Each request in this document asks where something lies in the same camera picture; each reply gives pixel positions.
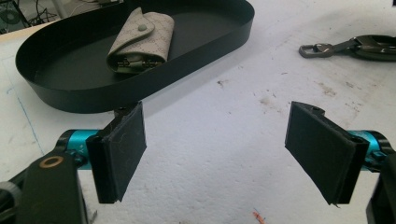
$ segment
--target keychain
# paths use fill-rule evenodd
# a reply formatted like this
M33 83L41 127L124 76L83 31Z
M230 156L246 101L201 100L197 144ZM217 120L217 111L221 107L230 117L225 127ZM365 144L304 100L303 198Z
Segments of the keychain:
M328 58L347 49L369 60L396 61L396 37L388 35L360 35L337 45L302 45L299 52L304 58Z

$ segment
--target brass screw hole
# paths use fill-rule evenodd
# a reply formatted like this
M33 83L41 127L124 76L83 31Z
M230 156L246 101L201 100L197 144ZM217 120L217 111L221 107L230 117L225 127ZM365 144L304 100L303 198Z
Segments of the brass screw hole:
M60 156L48 157L42 162L40 162L40 167L44 169L52 168L61 164L62 161L64 161L64 158Z

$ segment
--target snap button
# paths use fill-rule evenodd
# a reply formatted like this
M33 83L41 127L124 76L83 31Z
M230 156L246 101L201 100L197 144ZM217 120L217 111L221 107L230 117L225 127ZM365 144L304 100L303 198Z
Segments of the snap button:
M145 31L145 30L147 30L148 29L148 27L147 27L147 25L145 25L145 24L141 24L141 25L139 25L138 27L137 27L137 30L138 31Z

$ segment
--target black plastic part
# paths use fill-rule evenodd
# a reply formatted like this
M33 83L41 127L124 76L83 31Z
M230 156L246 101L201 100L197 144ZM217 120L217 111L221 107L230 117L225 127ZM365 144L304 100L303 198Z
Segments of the black plastic part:
M24 177L25 177L25 170L21 171L19 174L15 175L8 181L18 186L19 189L22 189ZM0 190L0 214L2 213L4 214L6 210L8 210L9 213L11 213L7 217L0 218L1 224L15 223L15 212L12 211L12 209L15 208L15 205L16 205L15 199L12 197L12 195L5 190Z
M388 155L373 198L367 206L369 224L396 223L396 154Z
M116 117L86 141L99 203L121 201L146 149L142 104Z
M67 150L67 144L69 144L70 137L76 130L67 130L66 132L62 133L62 135L56 141L54 151L58 152L65 152Z
M349 203L369 142L343 130L313 105L291 103L286 148L327 203Z
M168 62L137 76L115 74L106 56L137 7L175 20ZM74 113L127 106L241 47L254 17L245 0L126 0L57 21L31 35L16 65L48 105Z
M396 61L396 37L388 35L361 35L353 39L360 44L350 48L358 56L377 61Z
M390 145L390 142L388 141L388 139L382 133L379 133L379 132L376 132L376 131L367 131L367 132L369 132L370 134L373 135L373 137L378 142L379 149L383 153L385 153L387 155L395 153L395 150Z
M62 161L56 164L50 158ZM52 151L33 162L25 171L23 194L16 224L87 224L85 203L74 159Z

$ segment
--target cable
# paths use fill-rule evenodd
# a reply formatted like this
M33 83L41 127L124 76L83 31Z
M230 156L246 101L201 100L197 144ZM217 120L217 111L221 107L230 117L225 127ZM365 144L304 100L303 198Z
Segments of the cable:
M50 19L58 16L56 14L50 13L46 7L41 6L38 3L38 0L35 0L35 12L37 13L37 15L28 21L29 25L31 26L50 22Z
M85 4L91 4L91 3L97 3L97 1L96 0L92 0L92 1L87 1L87 0L79 0L80 2L83 2L82 4L80 4L80 5L78 5L78 6L76 6L74 9L73 9L73 11L70 13L70 16L73 16L74 15L74 13L76 12L76 10L79 8L79 7L82 7L82 6L84 6ZM94 9L97 9L97 8L100 8L100 7L95 7L95 8L89 8L89 9L87 9L87 10L85 10L85 11L81 11L81 12L79 12L78 14L81 14L81 13L83 13L83 12L86 12L86 11L90 11L90 10L94 10Z

